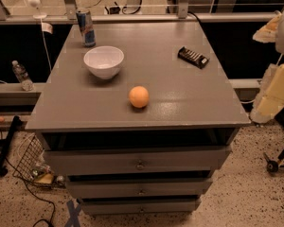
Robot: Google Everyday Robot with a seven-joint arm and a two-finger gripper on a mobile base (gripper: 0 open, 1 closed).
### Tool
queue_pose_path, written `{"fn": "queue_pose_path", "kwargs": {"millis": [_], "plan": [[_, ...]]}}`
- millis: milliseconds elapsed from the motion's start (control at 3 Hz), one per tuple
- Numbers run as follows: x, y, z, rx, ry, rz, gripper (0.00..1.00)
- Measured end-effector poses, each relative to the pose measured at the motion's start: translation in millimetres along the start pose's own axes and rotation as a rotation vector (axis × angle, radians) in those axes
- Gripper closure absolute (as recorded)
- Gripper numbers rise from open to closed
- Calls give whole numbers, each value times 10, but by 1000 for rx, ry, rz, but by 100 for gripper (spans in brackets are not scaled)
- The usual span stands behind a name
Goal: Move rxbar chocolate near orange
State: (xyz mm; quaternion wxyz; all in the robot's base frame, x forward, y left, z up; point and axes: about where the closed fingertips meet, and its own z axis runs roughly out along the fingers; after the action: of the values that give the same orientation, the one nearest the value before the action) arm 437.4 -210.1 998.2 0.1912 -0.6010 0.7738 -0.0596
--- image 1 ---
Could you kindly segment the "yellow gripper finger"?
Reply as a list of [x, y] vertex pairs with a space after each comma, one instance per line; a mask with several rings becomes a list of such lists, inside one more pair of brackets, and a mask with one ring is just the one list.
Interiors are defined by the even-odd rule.
[[274, 43], [280, 18], [281, 13], [278, 12], [273, 19], [255, 32], [253, 40], [264, 44]]
[[270, 64], [260, 83], [260, 91], [250, 112], [252, 121], [262, 124], [273, 119], [284, 108], [284, 63]]

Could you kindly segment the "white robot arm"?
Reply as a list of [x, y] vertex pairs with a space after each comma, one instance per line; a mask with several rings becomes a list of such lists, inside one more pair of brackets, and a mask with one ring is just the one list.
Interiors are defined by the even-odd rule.
[[[275, 43], [275, 50], [284, 56], [284, 9], [278, 12], [253, 39], [261, 43]], [[260, 83], [259, 92], [250, 112], [252, 121], [262, 124], [273, 119], [284, 108], [284, 62], [270, 64]]]

